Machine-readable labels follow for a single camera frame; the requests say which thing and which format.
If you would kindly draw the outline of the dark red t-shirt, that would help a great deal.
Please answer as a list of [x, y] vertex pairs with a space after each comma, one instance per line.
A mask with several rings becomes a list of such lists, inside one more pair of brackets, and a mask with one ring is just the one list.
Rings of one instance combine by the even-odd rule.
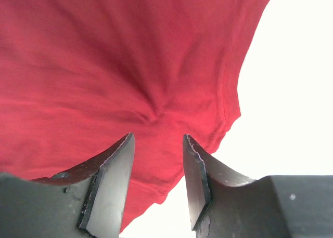
[[122, 227], [183, 177], [182, 140], [215, 152], [270, 0], [1, 0], [1, 170], [50, 176], [128, 133]]

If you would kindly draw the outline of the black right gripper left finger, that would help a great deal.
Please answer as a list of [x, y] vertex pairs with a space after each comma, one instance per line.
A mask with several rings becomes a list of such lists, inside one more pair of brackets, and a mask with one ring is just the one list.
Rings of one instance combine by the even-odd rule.
[[127, 134], [50, 178], [1, 173], [1, 237], [118, 237], [134, 154]]

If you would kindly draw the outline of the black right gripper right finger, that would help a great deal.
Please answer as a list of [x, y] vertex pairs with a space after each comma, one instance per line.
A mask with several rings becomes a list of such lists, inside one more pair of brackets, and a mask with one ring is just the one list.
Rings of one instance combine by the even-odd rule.
[[183, 166], [196, 237], [332, 237], [332, 176], [255, 180], [226, 166], [190, 135]]

